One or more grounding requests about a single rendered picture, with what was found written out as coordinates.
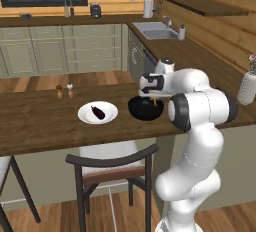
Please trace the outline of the purple eggplant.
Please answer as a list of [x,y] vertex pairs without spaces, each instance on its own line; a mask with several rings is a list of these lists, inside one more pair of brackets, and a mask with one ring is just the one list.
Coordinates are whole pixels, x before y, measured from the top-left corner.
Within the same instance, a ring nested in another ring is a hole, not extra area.
[[97,108],[96,106],[92,106],[91,109],[98,119],[103,120],[105,118],[105,113],[101,109]]

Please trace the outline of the dark dishwasher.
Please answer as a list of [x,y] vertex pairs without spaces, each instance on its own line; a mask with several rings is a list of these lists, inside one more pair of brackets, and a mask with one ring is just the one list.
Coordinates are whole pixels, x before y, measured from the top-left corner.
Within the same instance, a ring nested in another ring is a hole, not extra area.
[[144,48],[143,52],[145,54],[144,58],[144,72],[145,73],[154,73],[158,60],[154,58],[151,52]]

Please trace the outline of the silver tap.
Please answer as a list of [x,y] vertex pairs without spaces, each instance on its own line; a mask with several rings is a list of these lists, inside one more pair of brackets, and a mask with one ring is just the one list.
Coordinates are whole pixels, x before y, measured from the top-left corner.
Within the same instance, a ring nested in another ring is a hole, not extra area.
[[166,16],[166,15],[163,15],[162,17],[167,20],[167,29],[170,29],[171,25],[172,25],[172,21],[171,21],[170,17]]

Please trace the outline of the green cupboards under sink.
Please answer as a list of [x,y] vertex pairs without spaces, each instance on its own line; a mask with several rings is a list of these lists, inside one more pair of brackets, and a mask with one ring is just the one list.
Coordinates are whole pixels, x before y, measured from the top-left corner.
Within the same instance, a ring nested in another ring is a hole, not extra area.
[[132,30],[129,31],[128,36],[128,71],[133,80],[138,82],[144,73],[144,45]]

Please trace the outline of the black bowl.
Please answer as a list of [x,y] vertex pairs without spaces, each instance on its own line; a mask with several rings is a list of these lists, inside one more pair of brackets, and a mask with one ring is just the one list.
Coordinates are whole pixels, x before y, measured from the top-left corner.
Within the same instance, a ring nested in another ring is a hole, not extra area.
[[136,96],[129,100],[128,109],[134,118],[142,121],[151,121],[162,114],[164,103],[161,100],[157,100],[157,106],[154,106],[153,100],[149,97]]

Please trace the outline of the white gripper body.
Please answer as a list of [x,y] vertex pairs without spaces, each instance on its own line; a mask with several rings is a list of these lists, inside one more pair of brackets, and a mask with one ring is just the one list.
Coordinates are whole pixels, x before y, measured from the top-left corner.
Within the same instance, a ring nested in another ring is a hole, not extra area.
[[148,93],[144,93],[141,89],[139,89],[138,94],[141,97],[157,97],[157,98],[167,97],[167,93],[158,91],[158,90],[149,90]]

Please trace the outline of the grey sink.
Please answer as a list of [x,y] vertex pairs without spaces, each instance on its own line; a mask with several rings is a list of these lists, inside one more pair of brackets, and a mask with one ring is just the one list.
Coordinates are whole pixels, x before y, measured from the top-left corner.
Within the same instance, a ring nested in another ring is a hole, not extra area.
[[163,22],[134,22],[133,25],[148,40],[176,39],[178,33]]

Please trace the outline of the green base cupboard run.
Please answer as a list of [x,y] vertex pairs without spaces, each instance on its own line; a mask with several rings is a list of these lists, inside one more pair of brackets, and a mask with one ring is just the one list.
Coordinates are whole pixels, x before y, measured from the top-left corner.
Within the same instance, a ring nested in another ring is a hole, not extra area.
[[118,24],[0,29],[0,78],[120,68]]

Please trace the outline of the pink flowers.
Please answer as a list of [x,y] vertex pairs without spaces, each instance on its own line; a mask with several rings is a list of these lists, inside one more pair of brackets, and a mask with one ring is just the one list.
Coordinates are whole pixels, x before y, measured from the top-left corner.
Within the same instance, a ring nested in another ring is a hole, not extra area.
[[249,61],[249,72],[253,75],[256,75],[256,54],[251,54],[248,58]]

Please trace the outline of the dark chair with white seat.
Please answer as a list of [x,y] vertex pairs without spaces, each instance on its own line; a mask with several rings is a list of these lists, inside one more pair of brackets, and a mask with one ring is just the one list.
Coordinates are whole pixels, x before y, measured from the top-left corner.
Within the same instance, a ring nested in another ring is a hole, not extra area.
[[[80,232],[86,232],[85,214],[90,213],[91,193],[100,183],[119,179],[128,180],[130,206],[133,205],[133,186],[136,185],[145,191],[145,232],[151,232],[152,155],[158,149],[156,144],[152,144],[146,149],[115,159],[92,159],[70,154],[66,156],[65,161],[73,164],[75,169]],[[83,167],[113,169],[83,176]]]

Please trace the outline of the white soap dispenser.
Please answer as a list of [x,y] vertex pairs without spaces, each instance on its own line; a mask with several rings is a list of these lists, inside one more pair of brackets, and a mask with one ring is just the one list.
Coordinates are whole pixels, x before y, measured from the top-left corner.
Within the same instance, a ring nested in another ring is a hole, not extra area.
[[185,39],[185,26],[184,26],[184,24],[181,24],[181,26],[179,28],[177,39],[179,41],[183,41]]

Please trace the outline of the wooden wall shelf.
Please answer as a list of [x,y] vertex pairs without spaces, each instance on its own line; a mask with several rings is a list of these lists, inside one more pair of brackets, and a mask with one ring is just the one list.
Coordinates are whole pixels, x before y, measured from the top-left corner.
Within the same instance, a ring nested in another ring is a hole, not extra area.
[[166,0],[204,17],[247,16],[247,10],[213,0]]

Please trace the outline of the white paper towel roll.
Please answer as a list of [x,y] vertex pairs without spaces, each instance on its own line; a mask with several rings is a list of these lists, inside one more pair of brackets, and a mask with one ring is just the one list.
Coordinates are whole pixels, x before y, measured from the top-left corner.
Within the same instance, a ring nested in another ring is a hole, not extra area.
[[154,2],[152,0],[145,0],[144,1],[144,18],[152,18],[153,17],[153,7]]

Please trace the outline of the white plate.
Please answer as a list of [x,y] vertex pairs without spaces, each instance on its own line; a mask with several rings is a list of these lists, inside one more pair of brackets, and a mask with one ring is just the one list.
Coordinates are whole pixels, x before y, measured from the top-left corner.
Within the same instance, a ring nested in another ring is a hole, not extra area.
[[[98,119],[92,112],[91,107],[96,106],[105,113],[103,120]],[[112,103],[106,101],[94,101],[83,105],[78,110],[78,117],[81,121],[88,124],[104,124],[114,120],[118,115],[118,109]]]

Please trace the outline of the white textured vase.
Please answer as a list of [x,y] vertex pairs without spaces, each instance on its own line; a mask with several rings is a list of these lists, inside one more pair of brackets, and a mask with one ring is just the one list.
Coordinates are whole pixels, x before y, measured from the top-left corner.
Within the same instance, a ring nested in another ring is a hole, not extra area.
[[247,72],[240,85],[237,100],[243,104],[251,104],[256,96],[256,75]]

